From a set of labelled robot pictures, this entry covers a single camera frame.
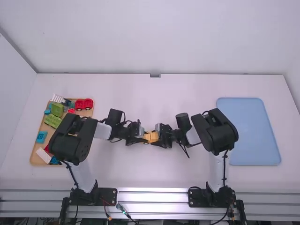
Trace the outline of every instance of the red toy piece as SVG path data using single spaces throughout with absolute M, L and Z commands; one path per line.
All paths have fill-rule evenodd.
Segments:
M 93 105 L 94 105 L 94 102 L 90 98 L 86 98 L 83 101 L 83 108 L 86 109 L 86 110 L 90 110 L 91 108 L 93 108 Z
M 83 109 L 83 100 L 78 99 L 75 101 L 75 109 L 81 111 Z
M 73 108 L 72 109 L 68 109 L 67 112 L 68 113 L 75 113 L 75 109 L 73 109 Z
M 49 152 L 48 150 L 48 145 L 46 145 L 46 147 L 44 148 L 45 152 Z

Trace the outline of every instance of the red toy car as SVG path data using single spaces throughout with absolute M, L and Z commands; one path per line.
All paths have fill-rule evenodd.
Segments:
M 90 98 L 86 98 L 83 101 L 83 108 L 86 109 L 86 110 L 90 110 L 91 108 L 93 108 L 93 105 L 94 105 L 94 102 Z
M 83 100 L 78 99 L 75 101 L 75 109 L 81 111 L 83 109 Z

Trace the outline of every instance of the white toy piece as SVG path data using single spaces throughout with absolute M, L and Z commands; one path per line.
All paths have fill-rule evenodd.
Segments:
M 51 156 L 49 156 L 48 153 L 45 152 L 44 149 L 42 149 L 41 147 L 39 147 L 39 148 L 36 150 L 36 153 L 37 153 L 38 156 L 41 157 L 41 159 L 42 159 L 45 163 L 47 163 L 47 164 L 50 163 L 50 161 L 51 161 Z

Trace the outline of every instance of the connector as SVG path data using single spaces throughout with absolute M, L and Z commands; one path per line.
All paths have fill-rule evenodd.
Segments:
M 119 209 L 119 210 L 121 210 L 121 211 L 122 211 L 122 213 L 123 213 L 125 216 L 127 216 L 127 217 L 128 217 L 128 213 L 127 213 L 126 209 L 124 209 L 124 207 L 123 207 L 123 206 L 121 206 L 119 203 L 118 203 L 118 204 L 116 204 L 116 208 L 117 208 L 117 209 Z

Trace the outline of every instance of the white wall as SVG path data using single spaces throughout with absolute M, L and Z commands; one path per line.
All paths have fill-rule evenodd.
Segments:
M 289 86 L 298 111 L 300 112 L 300 56 L 289 66 L 289 69 L 285 74 L 285 80 Z
M 0 1 L 0 27 L 39 72 L 284 73 L 298 0 Z
M 36 75 L 0 34 L 0 166 L 4 161 Z

